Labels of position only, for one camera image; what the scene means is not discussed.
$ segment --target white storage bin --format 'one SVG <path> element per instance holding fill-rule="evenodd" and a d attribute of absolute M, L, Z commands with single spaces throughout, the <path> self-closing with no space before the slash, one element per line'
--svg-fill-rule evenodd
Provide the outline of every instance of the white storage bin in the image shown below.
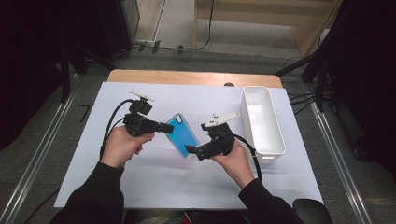
<path fill-rule="evenodd" d="M 245 87 L 241 110 L 246 139 L 256 148 L 259 163 L 271 163 L 283 155 L 285 143 L 269 90 L 259 86 Z"/>

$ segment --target black sleeve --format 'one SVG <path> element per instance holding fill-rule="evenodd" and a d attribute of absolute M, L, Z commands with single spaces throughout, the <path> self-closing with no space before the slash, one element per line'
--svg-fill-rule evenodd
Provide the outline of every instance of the black sleeve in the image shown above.
<path fill-rule="evenodd" d="M 239 193 L 239 198 L 251 214 L 253 223 L 302 223 L 294 210 L 283 199 L 273 196 L 253 180 Z"/>
<path fill-rule="evenodd" d="M 122 222 L 123 194 L 120 191 L 122 169 L 98 162 L 87 181 L 76 189 L 66 206 L 51 224 Z"/>

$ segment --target blue phone case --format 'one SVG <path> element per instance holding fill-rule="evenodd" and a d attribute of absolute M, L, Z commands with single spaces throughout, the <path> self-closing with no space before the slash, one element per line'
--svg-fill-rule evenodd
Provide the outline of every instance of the blue phone case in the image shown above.
<path fill-rule="evenodd" d="M 174 131 L 167 133 L 166 136 L 185 159 L 189 158 L 191 154 L 185 146 L 198 147 L 199 142 L 186 119 L 182 114 L 177 113 L 167 123 L 174 126 Z"/>

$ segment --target white table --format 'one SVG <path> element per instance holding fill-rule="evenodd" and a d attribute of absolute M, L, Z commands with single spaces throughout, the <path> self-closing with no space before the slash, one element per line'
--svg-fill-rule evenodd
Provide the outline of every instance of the white table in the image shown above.
<path fill-rule="evenodd" d="M 200 124 L 216 113 L 240 113 L 243 89 L 239 87 L 103 83 L 98 93 L 73 160 L 65 176 L 55 207 L 63 207 L 70 194 L 81 186 L 99 159 L 99 150 L 110 116 L 125 99 L 137 99 L 133 89 L 155 102 L 148 118 L 166 122 L 182 113 L 201 144 L 210 139 Z M 322 202 L 304 143 L 284 89 L 271 88 L 286 152 L 274 163 L 262 165 L 265 187 L 292 204 L 297 198 Z M 114 120 L 128 113 L 121 108 Z M 245 136 L 242 118 L 228 122 L 234 133 Z M 152 142 L 134 156 L 125 167 L 121 180 L 125 207 L 136 209 L 244 209 L 237 197 L 240 188 L 222 168 L 211 160 L 182 158 L 164 133 L 156 133 Z"/>

